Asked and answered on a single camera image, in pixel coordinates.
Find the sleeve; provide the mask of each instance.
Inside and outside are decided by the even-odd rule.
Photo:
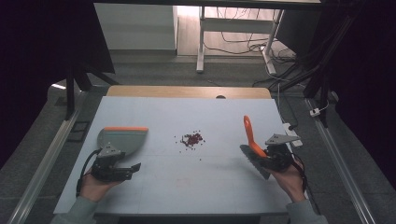
[[[95,224],[93,219],[98,203],[83,197],[77,197],[68,213],[56,215],[51,224]]]
[[[311,202],[305,200],[299,203],[286,205],[291,224],[327,224],[325,216],[319,216],[314,212]]]

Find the hand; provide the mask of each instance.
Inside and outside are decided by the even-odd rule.
[[[82,177],[80,196],[98,203],[108,190],[117,186],[120,182],[102,182],[91,175],[91,169]]]
[[[289,166],[289,168],[282,172],[276,172],[268,169],[265,170],[274,176],[277,184],[285,190],[292,202],[297,203],[306,200],[303,193],[303,179],[301,178],[299,171],[293,165]]]

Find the orange handle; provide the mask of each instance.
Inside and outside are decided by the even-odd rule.
[[[267,155],[262,150],[262,148],[254,142],[253,130],[251,128],[250,118],[247,115],[244,116],[244,124],[245,124],[245,131],[247,132],[248,145],[250,146],[250,148],[253,149],[253,151],[258,156],[263,158],[267,157]]]

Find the power strip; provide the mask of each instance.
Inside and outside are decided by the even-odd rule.
[[[289,130],[289,123],[284,123],[283,127],[285,128],[286,134],[288,136],[298,136],[297,133],[294,130]],[[301,147],[303,145],[303,142],[301,140],[296,140],[296,141],[292,141],[291,144],[294,147]]]

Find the wooden floor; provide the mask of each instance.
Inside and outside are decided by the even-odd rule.
[[[178,32],[177,32],[177,55],[191,56],[197,55],[199,44],[199,8],[198,7],[178,7]],[[207,18],[227,18],[233,19],[249,19],[249,20],[271,20],[274,11],[272,9],[257,8],[232,8],[232,7],[206,7],[205,16]],[[245,41],[241,43],[227,42],[221,36],[221,32],[205,32],[205,45],[211,49],[205,49],[205,55],[216,56],[261,56],[260,52],[249,52],[244,54],[231,54],[220,50],[223,49],[230,52],[245,52],[249,50],[248,46],[262,44],[267,42],[265,38],[268,35],[260,34],[239,34],[239,33],[223,33],[224,39],[227,41]],[[275,42],[274,48],[285,49],[283,45]]]

